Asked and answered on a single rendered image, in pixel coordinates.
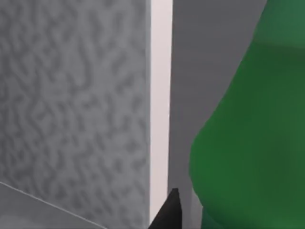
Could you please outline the grey cabinet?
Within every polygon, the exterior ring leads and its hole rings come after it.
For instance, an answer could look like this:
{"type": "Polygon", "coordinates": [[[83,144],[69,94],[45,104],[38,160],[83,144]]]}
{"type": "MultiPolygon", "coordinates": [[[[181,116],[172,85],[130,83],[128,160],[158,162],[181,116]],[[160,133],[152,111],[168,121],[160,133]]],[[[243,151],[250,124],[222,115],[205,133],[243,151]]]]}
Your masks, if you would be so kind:
{"type": "Polygon", "coordinates": [[[0,0],[0,229],[147,229],[266,0],[0,0]]]}

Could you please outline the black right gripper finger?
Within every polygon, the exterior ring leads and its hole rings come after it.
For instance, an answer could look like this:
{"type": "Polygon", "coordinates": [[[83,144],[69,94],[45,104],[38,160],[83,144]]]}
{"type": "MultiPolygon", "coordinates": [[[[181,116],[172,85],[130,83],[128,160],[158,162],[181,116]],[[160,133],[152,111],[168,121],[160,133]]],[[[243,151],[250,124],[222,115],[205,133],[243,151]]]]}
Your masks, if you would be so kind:
{"type": "Polygon", "coordinates": [[[182,229],[179,189],[173,188],[148,229],[182,229]]]}

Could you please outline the green bottle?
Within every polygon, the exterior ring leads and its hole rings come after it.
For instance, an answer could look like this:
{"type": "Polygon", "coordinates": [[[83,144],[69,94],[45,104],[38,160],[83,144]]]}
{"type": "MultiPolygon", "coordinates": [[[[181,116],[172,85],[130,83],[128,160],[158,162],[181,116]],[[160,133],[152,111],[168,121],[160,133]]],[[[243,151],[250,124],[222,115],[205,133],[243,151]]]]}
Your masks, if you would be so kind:
{"type": "Polygon", "coordinates": [[[201,229],[305,229],[305,0],[267,0],[189,161],[201,229]]]}

